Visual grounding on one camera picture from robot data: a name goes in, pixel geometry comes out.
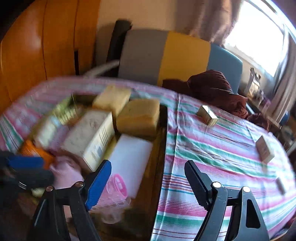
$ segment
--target screw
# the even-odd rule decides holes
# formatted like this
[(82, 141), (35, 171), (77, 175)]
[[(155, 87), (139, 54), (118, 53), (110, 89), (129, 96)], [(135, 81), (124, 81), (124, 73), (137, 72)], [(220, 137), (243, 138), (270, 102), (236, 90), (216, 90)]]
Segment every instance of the screw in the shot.
[(48, 186), (48, 187), (46, 188), (46, 191), (47, 191), (47, 192), (51, 192), (53, 189), (54, 189), (54, 188), (53, 188), (52, 186)]
[(247, 187), (247, 186), (244, 186), (242, 189), (244, 190), (244, 192), (250, 192), (251, 191), (251, 189), (249, 187)]
[(221, 183), (219, 183), (219, 182), (213, 182), (213, 186), (214, 186), (215, 188), (220, 188), (222, 185), (221, 185)]
[(83, 186), (83, 182), (79, 181), (75, 183), (75, 186), (81, 188)]

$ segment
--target striped bed sheet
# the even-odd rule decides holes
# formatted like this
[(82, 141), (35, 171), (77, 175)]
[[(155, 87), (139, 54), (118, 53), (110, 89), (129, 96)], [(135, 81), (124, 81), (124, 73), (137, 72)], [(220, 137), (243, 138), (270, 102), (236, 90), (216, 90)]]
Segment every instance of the striped bed sheet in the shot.
[[(46, 81), (15, 101), (0, 117), (0, 149), (17, 152), (31, 127), (72, 93), (99, 94), (106, 85), (132, 89), (131, 98), (158, 98), (168, 108), (164, 174), (151, 240), (193, 240), (206, 211), (198, 205), (184, 174), (193, 160), (198, 168), (224, 186), (249, 186), (256, 198), (269, 236), (277, 233), (296, 208), (295, 174), (278, 140), (263, 128), (211, 107), (219, 121), (208, 127), (196, 115), (201, 101), (147, 84), (111, 79), (63, 77)], [(264, 134), (275, 152), (268, 164), (260, 162), (255, 142)], [(288, 192), (281, 194), (275, 179), (284, 173)], [(226, 235), (231, 207), (227, 207), (218, 240)]]

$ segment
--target orange packet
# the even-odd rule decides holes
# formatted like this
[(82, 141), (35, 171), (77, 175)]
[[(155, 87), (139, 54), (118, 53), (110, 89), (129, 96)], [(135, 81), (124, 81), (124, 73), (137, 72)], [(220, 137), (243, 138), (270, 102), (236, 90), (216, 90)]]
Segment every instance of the orange packet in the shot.
[(19, 151), (24, 156), (39, 156), (44, 160), (44, 169), (49, 169), (49, 166), (55, 161), (55, 157), (41, 148), (37, 148), (30, 140), (26, 140)]

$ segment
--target maroon blanket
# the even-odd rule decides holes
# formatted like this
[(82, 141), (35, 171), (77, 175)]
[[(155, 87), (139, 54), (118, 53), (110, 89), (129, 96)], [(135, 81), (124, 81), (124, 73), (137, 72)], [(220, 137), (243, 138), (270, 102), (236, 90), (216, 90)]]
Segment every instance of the maroon blanket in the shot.
[(208, 70), (191, 76), (187, 82), (163, 80), (163, 87), (207, 102), (268, 130), (268, 120), (261, 114), (255, 114), (254, 117), (249, 116), (246, 110), (248, 98), (234, 94), (221, 72)]

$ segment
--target bright window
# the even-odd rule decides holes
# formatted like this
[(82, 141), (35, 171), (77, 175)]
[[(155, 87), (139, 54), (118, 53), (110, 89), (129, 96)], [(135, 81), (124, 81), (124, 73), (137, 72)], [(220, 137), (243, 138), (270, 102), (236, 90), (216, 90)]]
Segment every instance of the bright window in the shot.
[[(252, 0), (252, 2), (261, 9), (266, 6), (261, 0)], [(231, 46), (238, 52), (243, 52), (271, 76), (274, 76), (281, 59), (284, 36), (278, 19), (275, 17), (272, 21), (269, 17), (249, 2), (244, 1), (238, 21), (226, 38), (225, 47), (231, 50)]]

